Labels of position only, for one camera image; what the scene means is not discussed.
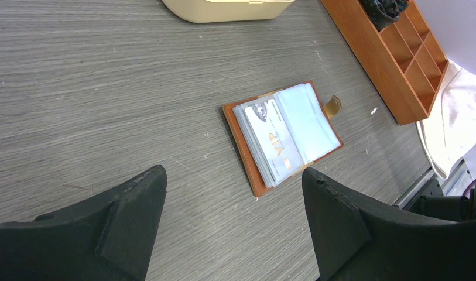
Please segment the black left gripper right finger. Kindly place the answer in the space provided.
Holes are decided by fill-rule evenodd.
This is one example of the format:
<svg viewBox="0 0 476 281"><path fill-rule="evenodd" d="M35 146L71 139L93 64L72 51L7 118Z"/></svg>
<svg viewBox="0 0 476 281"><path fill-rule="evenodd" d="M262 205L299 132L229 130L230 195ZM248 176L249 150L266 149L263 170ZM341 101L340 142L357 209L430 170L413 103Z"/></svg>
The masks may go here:
<svg viewBox="0 0 476 281"><path fill-rule="evenodd" d="M388 205L325 174L302 174L320 280L476 280L476 219Z"/></svg>

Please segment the silver VIP card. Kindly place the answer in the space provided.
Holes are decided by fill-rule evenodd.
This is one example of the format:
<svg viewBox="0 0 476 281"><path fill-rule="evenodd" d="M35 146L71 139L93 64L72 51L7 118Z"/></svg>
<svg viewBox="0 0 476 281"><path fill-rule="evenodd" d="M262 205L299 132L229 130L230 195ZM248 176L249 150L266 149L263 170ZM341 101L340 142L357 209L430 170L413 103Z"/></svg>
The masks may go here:
<svg viewBox="0 0 476 281"><path fill-rule="evenodd" d="M255 101L243 110L270 177L266 186L275 187L298 171L303 159L275 99Z"/></svg>

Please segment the brown leather card holder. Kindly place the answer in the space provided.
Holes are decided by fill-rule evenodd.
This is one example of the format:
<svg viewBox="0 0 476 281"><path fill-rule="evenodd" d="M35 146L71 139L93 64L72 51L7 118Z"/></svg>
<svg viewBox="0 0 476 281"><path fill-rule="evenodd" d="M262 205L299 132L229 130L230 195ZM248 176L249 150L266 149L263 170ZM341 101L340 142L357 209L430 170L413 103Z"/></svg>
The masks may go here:
<svg viewBox="0 0 476 281"><path fill-rule="evenodd" d="M323 104L312 81L223 105L255 197L344 146L331 123L341 109L335 95Z"/></svg>

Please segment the cream oval tray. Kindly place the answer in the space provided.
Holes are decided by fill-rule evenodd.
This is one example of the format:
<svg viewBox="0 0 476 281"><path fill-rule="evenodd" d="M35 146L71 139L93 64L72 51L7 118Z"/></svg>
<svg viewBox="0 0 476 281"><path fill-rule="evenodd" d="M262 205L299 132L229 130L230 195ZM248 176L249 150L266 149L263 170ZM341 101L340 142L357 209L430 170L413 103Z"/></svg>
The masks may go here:
<svg viewBox="0 0 476 281"><path fill-rule="evenodd" d="M162 2L176 16L188 22L217 23L273 19L294 3L294 0L163 0Z"/></svg>

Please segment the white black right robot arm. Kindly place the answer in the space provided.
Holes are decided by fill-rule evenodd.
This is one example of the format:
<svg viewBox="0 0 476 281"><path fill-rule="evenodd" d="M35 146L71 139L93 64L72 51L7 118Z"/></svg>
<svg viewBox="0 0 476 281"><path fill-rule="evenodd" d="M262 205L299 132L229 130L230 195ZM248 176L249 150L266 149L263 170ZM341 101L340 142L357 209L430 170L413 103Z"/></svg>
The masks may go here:
<svg viewBox="0 0 476 281"><path fill-rule="evenodd" d="M476 180L459 196L445 196L436 179L429 180L404 209L441 220L463 222L476 219Z"/></svg>

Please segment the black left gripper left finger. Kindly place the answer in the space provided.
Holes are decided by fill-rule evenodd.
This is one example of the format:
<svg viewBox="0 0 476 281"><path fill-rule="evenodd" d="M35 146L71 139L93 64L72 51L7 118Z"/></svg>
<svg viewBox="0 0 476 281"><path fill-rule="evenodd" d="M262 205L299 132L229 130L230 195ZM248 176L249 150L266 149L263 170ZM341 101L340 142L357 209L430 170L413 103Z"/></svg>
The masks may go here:
<svg viewBox="0 0 476 281"><path fill-rule="evenodd" d="M166 189L156 165L33 221L0 223L0 280L145 280Z"/></svg>

